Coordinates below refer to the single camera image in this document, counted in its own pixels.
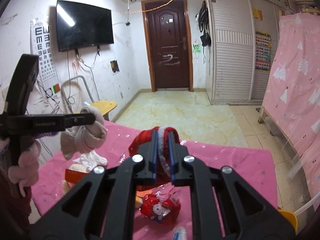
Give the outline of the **left gloved hand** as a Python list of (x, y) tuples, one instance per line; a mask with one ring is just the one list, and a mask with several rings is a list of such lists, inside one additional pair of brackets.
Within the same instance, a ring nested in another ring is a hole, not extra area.
[(58, 133), (42, 133), (36, 135), (33, 144), (21, 153), (18, 164), (8, 167), (5, 164), (4, 155), (9, 149), (10, 139), (1, 139), (1, 198), (11, 198), (9, 183), (18, 185), (22, 198), (31, 197), (31, 187), (39, 180), (39, 161), (42, 137), (54, 137)]

